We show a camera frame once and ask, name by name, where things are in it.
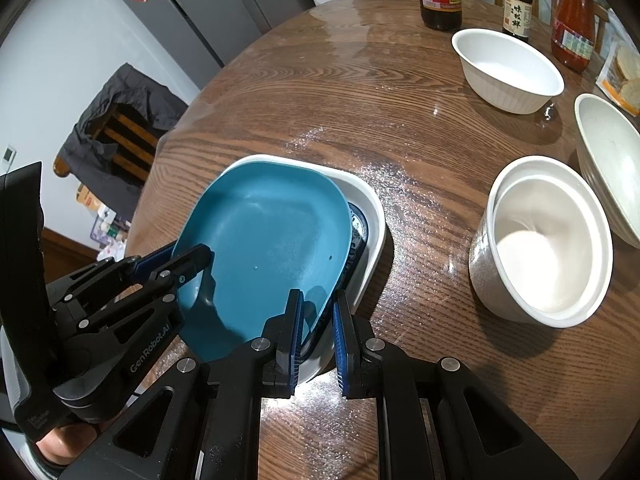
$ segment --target silver bolt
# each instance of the silver bolt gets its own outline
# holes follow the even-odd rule
[[[196,367],[196,361],[194,361],[190,357],[187,357],[184,359],[180,359],[178,361],[178,364],[175,365],[175,367],[178,368],[179,372],[182,372],[183,374],[187,374]]]
[[[251,348],[253,348],[256,352],[260,350],[266,350],[271,346],[271,341],[269,341],[265,337],[257,337],[253,341],[251,341]]]
[[[440,366],[442,366],[447,372],[457,372],[460,370],[460,361],[453,357],[445,357],[440,361]]]
[[[385,342],[382,341],[382,339],[378,339],[377,337],[372,337],[371,339],[367,339],[365,345],[372,352],[378,352],[385,347]]]

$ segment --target white container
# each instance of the white container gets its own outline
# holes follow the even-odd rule
[[[385,245],[385,212],[382,209],[380,199],[373,191],[373,188],[364,182],[360,177],[347,173],[342,170],[335,170],[326,166],[318,166],[302,162],[301,160],[293,160],[291,158],[283,158],[274,155],[250,155],[245,158],[236,160],[231,166],[226,168],[223,173],[232,168],[244,164],[246,162],[255,161],[277,162],[279,164],[290,164],[299,166],[300,168],[308,168],[324,174],[334,181],[336,186],[340,188],[348,202],[362,211],[364,218],[367,220],[369,228],[369,238],[364,248],[364,252],[356,265],[353,275],[345,289],[347,300],[351,305],[351,313],[354,313],[360,304],[360,300],[364,295],[364,291],[369,285],[382,247]],[[300,364],[300,374],[298,376],[298,384],[305,383],[318,375],[331,361],[334,355],[334,329],[332,322],[327,325],[324,333],[318,339],[318,344],[312,354]]]
[[[564,80],[554,64],[512,36],[468,28],[456,32],[451,43],[469,86],[500,110],[531,114],[564,90]]]
[[[615,234],[640,248],[640,136],[613,104],[577,97],[576,151],[582,176],[600,199]]]
[[[469,251],[485,307],[512,321],[574,326],[600,306],[612,266],[607,218],[580,175],[546,156],[500,172]]]

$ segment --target brown wood grain tabletop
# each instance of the brown wood grain tabletop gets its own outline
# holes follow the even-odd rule
[[[501,17],[463,0],[463,27],[500,30]],[[418,0],[334,0],[284,23],[224,68],[163,141],[127,252],[174,240],[204,189],[243,156],[350,171],[377,192],[388,225],[358,312],[409,355],[464,361],[581,479],[599,478],[640,416],[640,251],[614,235],[605,301],[565,330],[495,317],[468,275],[472,235],[506,164],[540,154],[578,168],[574,99],[594,91],[598,67],[561,67],[548,26],[533,21],[530,44],[559,67],[565,90],[527,116],[472,91],[451,35],[423,25]],[[342,399],[334,370],[291,400],[265,400],[260,432],[261,480],[377,478],[375,404]]]

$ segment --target white tray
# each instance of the white tray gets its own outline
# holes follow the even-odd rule
[[[382,210],[382,204],[376,192],[360,177],[347,173],[346,171],[335,170],[334,168],[328,168],[326,166],[318,166],[317,164],[309,164],[308,162],[274,155],[246,156],[245,158],[236,160],[222,173],[226,173],[231,168],[239,166],[240,164],[257,160],[290,164],[322,173],[335,182],[348,202],[351,202],[362,211],[364,218],[367,220],[369,237],[362,256],[358,261],[358,265],[353,271],[353,275],[345,290],[347,300],[349,300],[349,304],[351,305],[351,312],[355,312],[367,285],[369,285],[369,280],[378,264],[382,247],[385,244],[385,212]],[[306,383],[318,375],[329,364],[333,355],[334,329],[330,321],[324,333],[320,336],[316,348],[311,355],[300,364],[298,384]]]

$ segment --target blue bowl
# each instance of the blue bowl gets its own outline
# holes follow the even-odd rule
[[[334,290],[351,243],[340,189],[317,171],[248,162],[216,179],[198,200],[174,256],[197,244],[210,269],[178,290],[180,337],[200,359],[223,358],[284,313],[289,290],[305,295],[303,340]]]

